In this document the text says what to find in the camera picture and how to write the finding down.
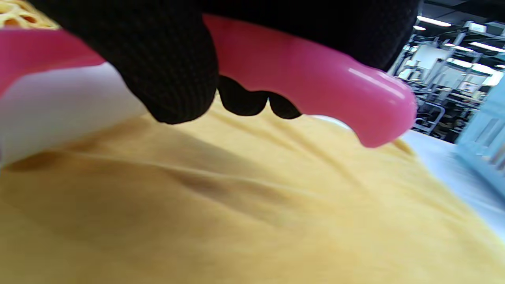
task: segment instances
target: black glove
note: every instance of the black glove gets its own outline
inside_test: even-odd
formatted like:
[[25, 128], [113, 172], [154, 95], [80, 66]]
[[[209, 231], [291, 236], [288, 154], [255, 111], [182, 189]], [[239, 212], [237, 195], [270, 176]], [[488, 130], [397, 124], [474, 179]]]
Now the black glove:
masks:
[[152, 115], [169, 124], [204, 114], [216, 88], [238, 115], [258, 114], [267, 100], [279, 117], [300, 115], [282, 94], [251, 93], [219, 77], [202, 13], [281, 30], [387, 71], [412, 33], [419, 1], [30, 0], [115, 66]]

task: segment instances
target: fluorescent light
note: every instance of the fluorescent light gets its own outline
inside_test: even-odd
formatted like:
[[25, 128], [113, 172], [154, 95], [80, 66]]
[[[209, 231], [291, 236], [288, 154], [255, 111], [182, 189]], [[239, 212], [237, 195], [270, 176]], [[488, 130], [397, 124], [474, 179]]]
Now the fluorescent light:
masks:
[[450, 26], [452, 26], [449, 23], [433, 20], [433, 19], [426, 18], [426, 17], [423, 17], [423, 16], [417, 16], [417, 19], [419, 21], [421, 21], [421, 22], [426, 22], [426, 23], [430, 23], [430, 24], [433, 24], [433, 25], [441, 26], [441, 27], [450, 27]]
[[505, 50], [503, 50], [503, 49], [499, 49], [497, 47], [490, 46], [490, 45], [487, 45], [487, 44], [483, 44], [483, 43], [480, 43], [480, 42], [475, 42], [474, 41], [474, 42], [471, 42], [470, 44], [474, 45], [474, 46], [477, 46], [477, 47], [480, 47], [480, 48], [483, 48], [483, 49], [490, 50], [490, 51], [505, 52]]
[[459, 59], [449, 58], [449, 59], [447, 59], [447, 62], [451, 62], [453, 64], [456, 64], [456, 65], [459, 65], [459, 66], [462, 66], [465, 68], [472, 67], [472, 63], [467, 62], [467, 61], [463, 61], [463, 60], [459, 60]]
[[482, 73], [487, 73], [487, 74], [494, 74], [495, 73], [495, 70], [489, 66], [485, 66], [485, 65], [482, 65], [482, 64], [478, 64], [478, 63], [474, 63], [472, 65], [472, 69], [475, 70], [475, 71], [479, 71], [479, 72], [482, 72]]
[[455, 46], [454, 48], [457, 49], [457, 50], [460, 50], [460, 51], [468, 51], [468, 52], [472, 52], [473, 51], [471, 49], [464, 48], [462, 46]]

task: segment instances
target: yellow fabric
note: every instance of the yellow fabric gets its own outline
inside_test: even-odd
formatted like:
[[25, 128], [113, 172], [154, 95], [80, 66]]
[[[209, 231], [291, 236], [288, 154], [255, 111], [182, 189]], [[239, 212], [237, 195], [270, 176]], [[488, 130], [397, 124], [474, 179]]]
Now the yellow fabric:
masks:
[[0, 283], [495, 284], [500, 241], [402, 142], [141, 117], [5, 169]]

